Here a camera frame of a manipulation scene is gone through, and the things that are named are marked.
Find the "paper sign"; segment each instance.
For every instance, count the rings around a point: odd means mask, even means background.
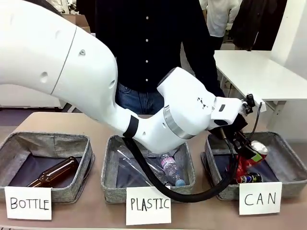
[[[7,217],[51,220],[51,188],[5,187]]]
[[[282,183],[240,184],[240,215],[280,212]]]
[[[155,187],[127,188],[126,225],[171,222],[170,198]]]

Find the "white table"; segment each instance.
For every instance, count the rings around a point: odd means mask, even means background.
[[[242,95],[252,93],[274,111],[268,129],[273,129],[287,101],[307,100],[307,80],[270,60],[268,53],[218,50],[214,58],[223,74],[222,89],[227,79]]]

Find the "table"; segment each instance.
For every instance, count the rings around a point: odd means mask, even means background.
[[[247,117],[251,130],[254,118]],[[265,130],[263,124],[258,130]],[[85,134],[90,137],[96,160],[80,199],[71,205],[54,205],[52,221],[12,220],[6,218],[5,204],[0,204],[0,225],[52,228],[126,228],[125,204],[106,204],[100,187],[100,174],[107,139],[113,131],[84,114],[33,113],[16,131],[63,132]],[[203,173],[200,153],[204,150],[207,132],[189,140],[196,171],[195,192],[208,189]],[[154,229],[202,229],[202,230],[287,230],[303,229],[307,225],[307,188],[296,199],[283,201],[281,213],[272,216],[239,217],[238,202],[220,201],[217,198],[195,204],[172,204],[172,223],[137,226]]]
[[[307,100],[307,80],[270,60],[268,52],[217,50],[214,58],[223,74],[221,88],[227,79],[243,96],[252,93],[273,110],[268,129],[287,101]]]

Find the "jeans pocket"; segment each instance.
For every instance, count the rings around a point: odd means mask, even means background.
[[[131,89],[129,89],[128,87],[126,87],[126,86],[123,86],[122,84],[118,84],[117,85],[117,87],[118,87],[118,90],[120,91],[120,92],[122,92],[122,93],[130,93],[131,92]]]

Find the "white shirt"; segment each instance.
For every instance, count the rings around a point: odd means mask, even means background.
[[[207,26],[211,36],[224,37],[227,23],[235,20],[242,0],[199,0],[207,9]]]

